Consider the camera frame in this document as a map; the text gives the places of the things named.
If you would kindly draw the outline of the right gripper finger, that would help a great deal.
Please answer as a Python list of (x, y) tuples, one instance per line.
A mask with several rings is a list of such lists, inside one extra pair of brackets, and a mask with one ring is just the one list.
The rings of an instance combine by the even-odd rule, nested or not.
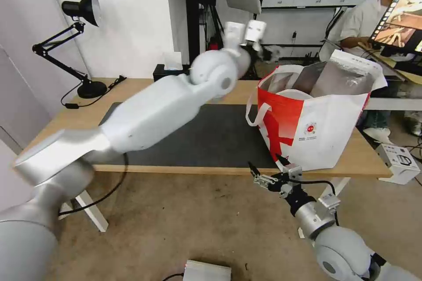
[(289, 173), (291, 163), (279, 154), (275, 154), (277, 161), (276, 165), (282, 173)]
[(261, 174), (258, 168), (253, 165), (250, 161), (247, 162), (250, 173), (253, 177), (255, 184), (258, 184), (260, 187), (263, 187), (267, 190), (279, 190), (279, 180), (277, 178)]

